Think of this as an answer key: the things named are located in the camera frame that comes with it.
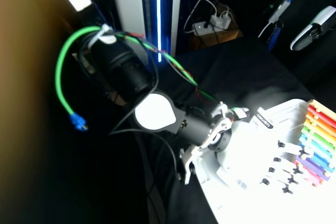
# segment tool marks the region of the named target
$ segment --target white joint cover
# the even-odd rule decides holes
[[[159,130],[176,122],[169,100],[160,94],[150,94],[136,108],[135,118],[148,130]]]

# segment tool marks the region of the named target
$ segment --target white clip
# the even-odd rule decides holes
[[[103,24],[101,26],[101,30],[97,32],[96,35],[94,35],[93,38],[89,41],[88,48],[91,49],[93,44],[96,43],[101,36],[103,36],[105,33],[107,33],[110,30],[113,30],[113,29],[109,25]]]

